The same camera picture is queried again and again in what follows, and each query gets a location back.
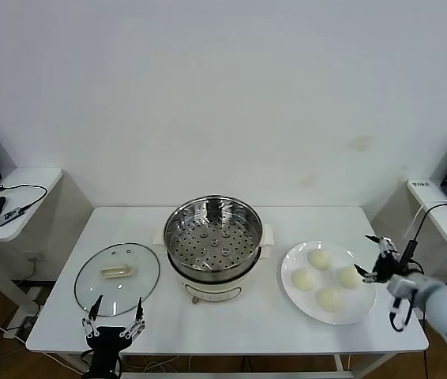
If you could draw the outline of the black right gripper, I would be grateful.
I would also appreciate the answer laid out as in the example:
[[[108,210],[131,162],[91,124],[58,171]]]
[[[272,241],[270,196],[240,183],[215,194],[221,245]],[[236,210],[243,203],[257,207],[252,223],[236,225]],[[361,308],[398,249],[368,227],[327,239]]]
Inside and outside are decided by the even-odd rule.
[[[380,253],[371,271],[354,264],[356,272],[364,283],[387,283],[394,276],[402,276],[404,268],[400,264],[400,254],[391,238],[366,235],[370,241],[378,244]]]

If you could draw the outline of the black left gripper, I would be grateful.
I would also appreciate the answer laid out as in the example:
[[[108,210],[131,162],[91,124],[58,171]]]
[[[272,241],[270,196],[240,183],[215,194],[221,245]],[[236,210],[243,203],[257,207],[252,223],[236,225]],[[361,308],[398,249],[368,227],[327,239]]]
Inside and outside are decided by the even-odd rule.
[[[118,326],[96,327],[96,318],[102,302],[100,295],[91,306],[88,316],[81,320],[87,337],[86,342],[92,353],[92,360],[85,378],[120,378],[122,360],[120,352],[130,346],[145,329],[142,297],[139,298],[133,323],[125,328]]]

